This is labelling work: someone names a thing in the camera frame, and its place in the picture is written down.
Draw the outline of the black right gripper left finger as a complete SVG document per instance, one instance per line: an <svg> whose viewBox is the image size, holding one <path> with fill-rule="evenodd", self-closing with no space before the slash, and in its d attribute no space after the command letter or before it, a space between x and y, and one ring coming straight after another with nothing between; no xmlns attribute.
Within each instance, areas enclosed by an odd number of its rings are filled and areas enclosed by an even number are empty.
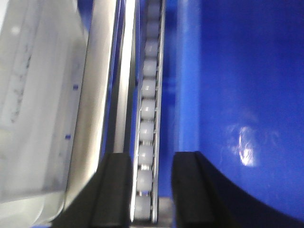
<svg viewBox="0 0 304 228"><path fill-rule="evenodd" d="M106 153L96 173L53 228L127 228L130 224L132 161L127 153Z"/></svg>

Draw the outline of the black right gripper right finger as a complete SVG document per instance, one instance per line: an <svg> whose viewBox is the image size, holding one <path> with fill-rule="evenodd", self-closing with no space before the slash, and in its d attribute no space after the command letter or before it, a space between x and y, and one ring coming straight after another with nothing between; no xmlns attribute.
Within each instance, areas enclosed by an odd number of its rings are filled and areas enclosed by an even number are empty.
<svg viewBox="0 0 304 228"><path fill-rule="evenodd" d="M226 178L201 152L176 152L171 188L178 228L302 228Z"/></svg>

